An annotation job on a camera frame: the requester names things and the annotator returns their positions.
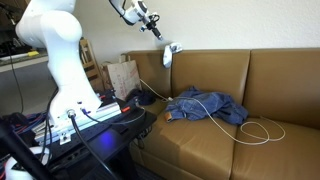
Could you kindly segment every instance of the denim jacket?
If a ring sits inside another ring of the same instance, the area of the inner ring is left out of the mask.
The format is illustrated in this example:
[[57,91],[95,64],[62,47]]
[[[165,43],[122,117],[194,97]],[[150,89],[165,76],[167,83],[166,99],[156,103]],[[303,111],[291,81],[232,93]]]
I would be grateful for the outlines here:
[[212,117],[220,118],[230,124],[243,124],[248,116],[248,111],[236,104],[230,95],[219,92],[204,93],[192,86],[168,103],[166,111],[171,113],[168,122],[182,118],[194,121],[207,117],[206,110],[197,100]]

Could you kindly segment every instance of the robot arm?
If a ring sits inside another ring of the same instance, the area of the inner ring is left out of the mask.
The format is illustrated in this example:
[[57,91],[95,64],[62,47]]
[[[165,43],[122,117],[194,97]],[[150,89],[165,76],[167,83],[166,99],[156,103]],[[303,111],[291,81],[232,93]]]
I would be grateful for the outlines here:
[[[71,14],[75,3],[76,0],[32,0],[16,26],[17,35],[26,44],[47,49],[48,68],[59,88],[49,115],[51,123],[60,129],[70,123],[69,110],[74,110],[77,118],[83,118],[83,110],[95,113],[101,105],[80,61],[78,45],[82,29]],[[133,0],[128,10],[120,6],[119,0],[110,3],[127,24],[143,21],[147,29],[162,39],[155,27],[156,15],[149,15],[141,0]]]

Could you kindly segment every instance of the leather couch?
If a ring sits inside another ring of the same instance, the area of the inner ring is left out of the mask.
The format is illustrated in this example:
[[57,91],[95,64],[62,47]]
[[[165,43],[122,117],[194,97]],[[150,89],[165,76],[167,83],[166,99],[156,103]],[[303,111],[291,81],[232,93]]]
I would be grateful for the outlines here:
[[[164,97],[190,86],[230,94],[280,141],[244,145],[232,140],[211,119],[167,123],[166,103],[146,109],[158,115],[144,148],[131,145],[133,159],[165,179],[294,180],[320,175],[320,48],[257,50],[185,50],[162,65],[163,51],[127,53],[136,60],[140,78]],[[257,142],[239,126],[216,119],[230,135]],[[246,131],[265,137],[258,126]]]

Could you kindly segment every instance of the couch cushion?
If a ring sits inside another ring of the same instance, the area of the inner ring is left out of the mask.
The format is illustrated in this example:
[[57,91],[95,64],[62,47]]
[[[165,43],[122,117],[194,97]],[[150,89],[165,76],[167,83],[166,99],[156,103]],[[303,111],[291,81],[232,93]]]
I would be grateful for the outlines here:
[[173,56],[174,97],[190,86],[206,92],[224,92],[242,104],[249,50],[194,50]]
[[[249,118],[248,121],[260,122],[269,130],[272,138],[282,135],[282,131],[267,120]],[[286,131],[286,136],[280,141],[256,146],[236,143],[232,179],[319,179],[320,131],[284,122],[278,123]],[[248,126],[245,130],[252,134],[265,135],[257,126]],[[238,131],[237,138],[253,142],[251,137],[241,131]]]
[[251,117],[320,129],[320,48],[253,50],[244,106]]
[[[162,65],[163,51],[132,51],[127,56],[136,61],[140,79],[161,96],[171,96],[171,69]],[[141,85],[143,89],[150,90],[143,83]]]
[[[235,136],[236,126],[226,124],[219,119],[217,121]],[[162,112],[144,142],[143,151],[196,177],[203,179],[230,177],[234,141],[209,118],[198,121],[181,119],[167,123]]]

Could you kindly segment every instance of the white wall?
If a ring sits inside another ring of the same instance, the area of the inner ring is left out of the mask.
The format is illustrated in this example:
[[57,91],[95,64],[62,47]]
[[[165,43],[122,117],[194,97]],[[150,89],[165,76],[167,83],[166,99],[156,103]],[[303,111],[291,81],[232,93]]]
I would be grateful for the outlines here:
[[145,0],[166,39],[127,26],[108,0],[78,0],[74,15],[99,62],[131,50],[320,47],[320,0]]

